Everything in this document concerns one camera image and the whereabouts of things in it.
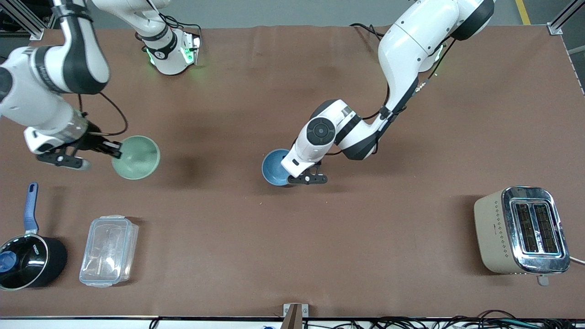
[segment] grey floor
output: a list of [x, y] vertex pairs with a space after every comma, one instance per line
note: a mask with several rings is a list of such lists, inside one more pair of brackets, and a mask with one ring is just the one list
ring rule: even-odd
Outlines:
[[[545, 24], [570, 0], [524, 0], [532, 24]], [[174, 0], [163, 13], [204, 29], [249, 28], [266, 25], [347, 26], [351, 23], [392, 24], [410, 5], [409, 0]], [[120, 19], [88, 4], [97, 29], [129, 28]], [[497, 0], [491, 25], [521, 25], [515, 0]], [[585, 9], [563, 27], [568, 49], [585, 44]], [[28, 44], [24, 38], [0, 37], [0, 56]], [[576, 71], [585, 81], [585, 52], [572, 56]]]

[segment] toaster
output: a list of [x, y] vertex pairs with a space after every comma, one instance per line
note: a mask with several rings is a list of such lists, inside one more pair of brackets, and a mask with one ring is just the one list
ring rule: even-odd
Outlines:
[[570, 258], [559, 214], [550, 193], [512, 186], [475, 202], [481, 260], [493, 272], [546, 275], [563, 273]]

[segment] yellow floor line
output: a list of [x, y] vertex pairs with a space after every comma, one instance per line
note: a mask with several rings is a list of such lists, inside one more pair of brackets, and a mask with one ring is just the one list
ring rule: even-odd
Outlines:
[[526, 7], [524, 6], [524, 0], [516, 0], [516, 6], [518, 7], [518, 12], [520, 13], [522, 24], [530, 25], [530, 18], [528, 18], [528, 13], [526, 12]]

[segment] toaster slot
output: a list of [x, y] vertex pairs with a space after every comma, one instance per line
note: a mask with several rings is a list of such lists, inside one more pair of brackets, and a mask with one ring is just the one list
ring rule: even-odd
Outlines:
[[555, 231], [552, 226], [552, 216], [547, 204], [539, 203], [534, 205], [534, 212], [536, 214], [536, 222], [538, 229], [541, 232], [542, 247], [546, 253], [558, 253], [559, 246], [555, 238]]
[[538, 244], [536, 244], [536, 233], [534, 232], [534, 225], [530, 216], [530, 208], [526, 203], [516, 203], [516, 215], [519, 221], [520, 231], [522, 233], [522, 242], [524, 251], [538, 252]]

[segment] black pot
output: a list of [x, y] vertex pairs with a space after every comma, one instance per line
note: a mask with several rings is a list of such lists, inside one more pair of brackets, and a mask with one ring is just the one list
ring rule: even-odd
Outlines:
[[67, 263], [67, 250], [58, 239], [37, 235], [35, 219], [39, 185], [31, 183], [26, 195], [25, 231], [0, 248], [0, 290], [43, 287], [56, 279]]

